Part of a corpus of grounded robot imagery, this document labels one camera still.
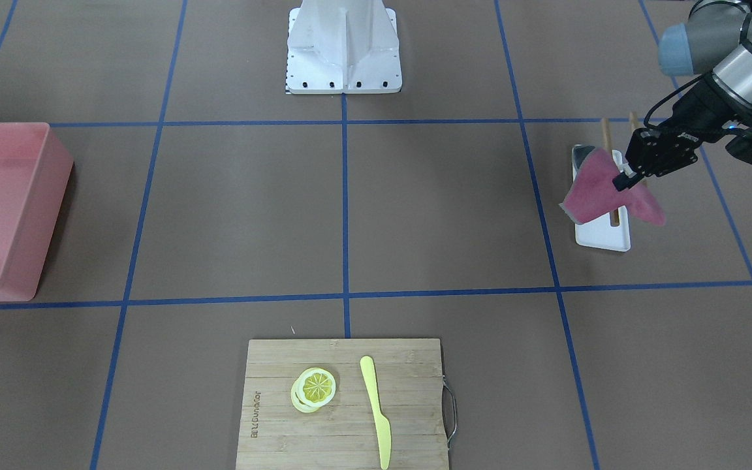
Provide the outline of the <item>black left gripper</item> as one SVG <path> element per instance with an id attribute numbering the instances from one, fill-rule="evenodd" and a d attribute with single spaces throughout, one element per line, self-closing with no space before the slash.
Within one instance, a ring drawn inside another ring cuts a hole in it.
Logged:
<path id="1" fill-rule="evenodd" d="M 733 101 L 711 78 L 693 78 L 657 101 L 633 131 L 625 155 L 628 167 L 612 179 L 615 190 L 629 190 L 642 178 L 662 178 L 695 163 L 695 151 L 704 143 L 746 136 L 746 129 L 731 126 L 733 121 L 740 122 Z"/>

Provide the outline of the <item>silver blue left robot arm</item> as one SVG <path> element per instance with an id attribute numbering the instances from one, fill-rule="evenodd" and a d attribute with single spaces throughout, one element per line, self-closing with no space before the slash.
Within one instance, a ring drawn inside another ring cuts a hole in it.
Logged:
<path id="1" fill-rule="evenodd" d="M 671 93 L 668 119 L 644 119 L 625 155 L 618 191 L 697 161 L 696 149 L 729 136 L 729 155 L 752 165 L 752 1 L 698 1 L 685 23 L 669 27 L 657 51 L 666 76 L 690 76 Z"/>

